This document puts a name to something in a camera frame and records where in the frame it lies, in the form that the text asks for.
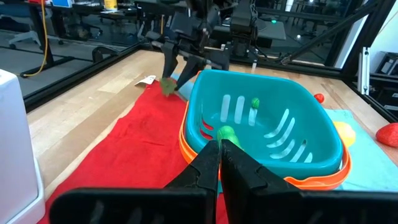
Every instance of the light blue cloth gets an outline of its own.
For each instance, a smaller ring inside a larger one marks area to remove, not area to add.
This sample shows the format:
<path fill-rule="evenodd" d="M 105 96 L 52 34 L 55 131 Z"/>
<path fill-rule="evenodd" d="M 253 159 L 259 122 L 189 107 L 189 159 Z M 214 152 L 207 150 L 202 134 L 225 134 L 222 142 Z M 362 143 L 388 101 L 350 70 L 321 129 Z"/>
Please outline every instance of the light blue cloth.
<path fill-rule="evenodd" d="M 345 122 L 356 133 L 356 141 L 349 147 L 352 170 L 337 190 L 398 192 L 398 167 L 355 121 L 352 113 L 347 110 L 325 110 L 332 121 Z"/>

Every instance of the red towel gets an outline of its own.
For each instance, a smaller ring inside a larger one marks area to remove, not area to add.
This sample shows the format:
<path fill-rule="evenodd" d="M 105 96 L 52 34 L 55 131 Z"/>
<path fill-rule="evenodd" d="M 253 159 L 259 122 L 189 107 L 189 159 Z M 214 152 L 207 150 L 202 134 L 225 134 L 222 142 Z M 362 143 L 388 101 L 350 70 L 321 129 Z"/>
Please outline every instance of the red towel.
<path fill-rule="evenodd" d="M 162 188 L 186 168 L 178 146 L 185 103 L 165 97 L 158 82 L 147 86 L 133 109 L 84 158 L 46 202 L 78 187 Z M 49 223 L 48 212 L 39 222 Z M 224 197 L 217 201 L 217 223 L 228 223 Z"/>

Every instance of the orange basket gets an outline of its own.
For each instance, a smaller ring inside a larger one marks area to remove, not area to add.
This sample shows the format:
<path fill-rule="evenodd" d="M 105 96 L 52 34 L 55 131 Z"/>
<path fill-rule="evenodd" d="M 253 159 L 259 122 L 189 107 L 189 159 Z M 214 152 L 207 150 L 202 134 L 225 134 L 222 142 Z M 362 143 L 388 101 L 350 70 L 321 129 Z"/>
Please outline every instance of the orange basket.
<path fill-rule="evenodd" d="M 178 141 L 180 143 L 180 150 L 182 156 L 187 163 L 191 163 L 192 160 L 197 156 L 197 153 L 188 145 L 187 140 L 185 140 L 185 117 L 188 111 L 185 109 L 185 114 L 182 119 L 180 132 L 178 135 Z M 343 166 L 335 174 L 323 176 L 323 177 L 309 177 L 305 180 L 297 180 L 293 177 L 285 177 L 284 180 L 293 184 L 294 186 L 302 190 L 333 190 L 343 183 L 347 178 L 351 170 L 351 156 L 347 148 L 343 145 Z"/>

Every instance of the teal basket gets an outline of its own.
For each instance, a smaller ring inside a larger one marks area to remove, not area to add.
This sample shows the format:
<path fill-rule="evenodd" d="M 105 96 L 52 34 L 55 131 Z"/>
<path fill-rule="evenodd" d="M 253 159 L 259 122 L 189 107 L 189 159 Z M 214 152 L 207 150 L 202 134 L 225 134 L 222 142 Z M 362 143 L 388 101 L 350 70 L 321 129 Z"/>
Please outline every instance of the teal basket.
<path fill-rule="evenodd" d="M 258 109 L 252 99 L 259 99 Z M 343 145 L 331 119 L 301 85 L 282 78 L 204 70 L 190 96 L 185 137 L 197 153 L 231 126 L 241 147 L 280 177 L 338 171 Z"/>

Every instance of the wooden table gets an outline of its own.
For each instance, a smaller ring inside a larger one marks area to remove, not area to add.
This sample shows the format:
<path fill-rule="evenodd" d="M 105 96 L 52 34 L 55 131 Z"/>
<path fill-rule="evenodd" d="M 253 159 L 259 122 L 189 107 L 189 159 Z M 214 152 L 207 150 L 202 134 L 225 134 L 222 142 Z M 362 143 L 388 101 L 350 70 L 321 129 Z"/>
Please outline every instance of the wooden table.
<path fill-rule="evenodd" d="M 161 53 L 139 51 L 28 114 L 34 154 L 39 161 L 48 197 L 85 156 L 112 130 L 118 118 L 134 106 L 148 75 L 162 74 Z M 183 60 L 175 72 L 180 73 Z M 251 72 L 231 65 L 230 70 Z M 342 81 L 257 68 L 257 74 L 294 80 L 311 93 L 323 93 L 323 107 L 351 110 L 355 120 L 374 137 L 388 122 Z M 398 164 L 398 151 L 379 144 Z"/>

